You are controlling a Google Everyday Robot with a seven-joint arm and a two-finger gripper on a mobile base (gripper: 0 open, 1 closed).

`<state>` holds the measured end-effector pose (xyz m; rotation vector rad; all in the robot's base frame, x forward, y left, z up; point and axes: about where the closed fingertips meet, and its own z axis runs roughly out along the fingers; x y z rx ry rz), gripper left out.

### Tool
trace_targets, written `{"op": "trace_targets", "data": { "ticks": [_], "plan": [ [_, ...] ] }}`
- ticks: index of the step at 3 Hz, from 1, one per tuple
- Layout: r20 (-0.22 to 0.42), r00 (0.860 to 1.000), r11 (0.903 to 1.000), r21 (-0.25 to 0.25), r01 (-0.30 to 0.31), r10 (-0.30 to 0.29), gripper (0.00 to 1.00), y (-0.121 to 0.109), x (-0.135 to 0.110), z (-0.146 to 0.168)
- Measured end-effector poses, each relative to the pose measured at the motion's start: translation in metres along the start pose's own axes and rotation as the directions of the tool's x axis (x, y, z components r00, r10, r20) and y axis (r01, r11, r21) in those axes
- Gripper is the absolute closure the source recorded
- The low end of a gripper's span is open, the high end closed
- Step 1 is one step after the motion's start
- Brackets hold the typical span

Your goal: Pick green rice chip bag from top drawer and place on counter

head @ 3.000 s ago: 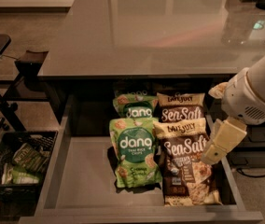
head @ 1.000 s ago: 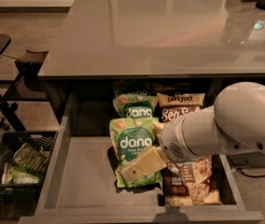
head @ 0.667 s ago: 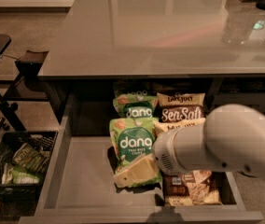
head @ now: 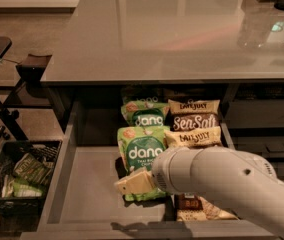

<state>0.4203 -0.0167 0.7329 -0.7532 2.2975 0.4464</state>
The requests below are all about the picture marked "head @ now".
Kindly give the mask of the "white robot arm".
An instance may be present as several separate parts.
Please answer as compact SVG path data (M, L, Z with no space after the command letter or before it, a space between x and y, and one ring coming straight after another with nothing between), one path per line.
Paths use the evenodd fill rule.
M152 167L140 168L114 184L122 194L159 188L201 196L223 210L284 238L284 182L263 157L226 147L170 147Z

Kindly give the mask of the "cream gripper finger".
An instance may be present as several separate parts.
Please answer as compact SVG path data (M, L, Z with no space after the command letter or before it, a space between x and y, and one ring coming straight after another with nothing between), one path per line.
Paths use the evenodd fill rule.
M151 177L151 172L145 167L133 171L114 183L115 188L123 195L144 194L152 191L155 184Z

